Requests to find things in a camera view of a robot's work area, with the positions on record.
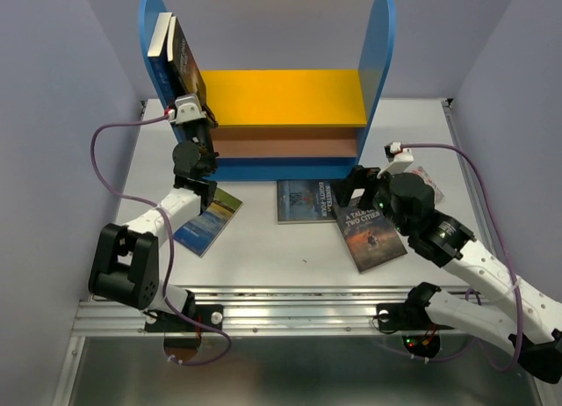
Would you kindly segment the A Tale of Two Cities book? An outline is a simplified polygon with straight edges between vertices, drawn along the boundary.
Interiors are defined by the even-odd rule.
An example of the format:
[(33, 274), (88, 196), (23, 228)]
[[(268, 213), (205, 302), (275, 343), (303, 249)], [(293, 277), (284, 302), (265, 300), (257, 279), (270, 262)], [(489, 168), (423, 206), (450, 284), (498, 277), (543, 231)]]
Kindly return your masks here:
[(407, 250), (394, 226), (378, 209), (362, 210), (359, 198), (333, 205), (336, 223), (359, 273), (403, 257)]

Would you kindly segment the Three Days to See book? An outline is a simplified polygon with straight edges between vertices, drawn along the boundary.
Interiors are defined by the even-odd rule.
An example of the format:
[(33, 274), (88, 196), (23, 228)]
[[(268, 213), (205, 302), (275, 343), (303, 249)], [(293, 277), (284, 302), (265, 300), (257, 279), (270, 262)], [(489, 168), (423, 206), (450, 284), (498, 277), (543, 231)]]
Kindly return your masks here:
[(196, 96), (203, 111), (213, 122), (213, 126), (216, 127), (217, 120), (207, 104), (204, 79), (175, 15), (172, 15), (169, 21), (166, 55), (168, 66), (177, 85), (177, 95), (179, 97)]

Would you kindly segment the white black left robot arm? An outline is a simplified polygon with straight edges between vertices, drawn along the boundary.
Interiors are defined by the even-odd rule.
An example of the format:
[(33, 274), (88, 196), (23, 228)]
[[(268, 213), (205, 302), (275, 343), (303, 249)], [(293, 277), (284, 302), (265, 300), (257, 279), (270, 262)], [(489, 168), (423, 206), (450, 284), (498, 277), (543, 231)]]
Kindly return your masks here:
[(104, 130), (170, 120), (170, 114), (165, 113), (151, 120), (109, 123), (91, 136), (90, 162), (98, 181), (118, 198), (141, 203), (148, 210), (125, 224), (109, 223), (100, 230), (88, 290), (140, 312), (165, 314), (165, 320), (175, 330), (194, 326), (216, 332), (216, 328), (197, 320), (194, 294), (169, 283), (175, 260), (175, 232), (213, 203), (217, 183), (199, 177), (198, 166), (214, 160), (216, 155), (195, 141), (178, 143), (172, 153), (173, 185), (158, 202), (118, 191), (103, 177), (97, 164), (97, 139)]

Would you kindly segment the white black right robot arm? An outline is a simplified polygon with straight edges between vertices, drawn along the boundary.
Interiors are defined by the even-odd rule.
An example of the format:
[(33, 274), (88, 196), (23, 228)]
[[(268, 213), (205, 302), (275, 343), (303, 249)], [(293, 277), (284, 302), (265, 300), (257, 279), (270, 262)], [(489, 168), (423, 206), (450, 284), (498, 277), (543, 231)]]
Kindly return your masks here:
[(541, 381), (561, 380), (561, 304), (508, 267), (460, 221), (438, 211), (431, 186), (412, 173), (391, 175), (355, 166), (332, 185), (335, 204), (346, 207), (357, 189), (358, 206), (377, 208), (410, 248), (430, 263), (483, 294), (494, 308), (454, 299), (443, 289), (422, 283), (404, 306), (407, 322), (429, 322), (462, 330), (517, 357), (517, 363)]

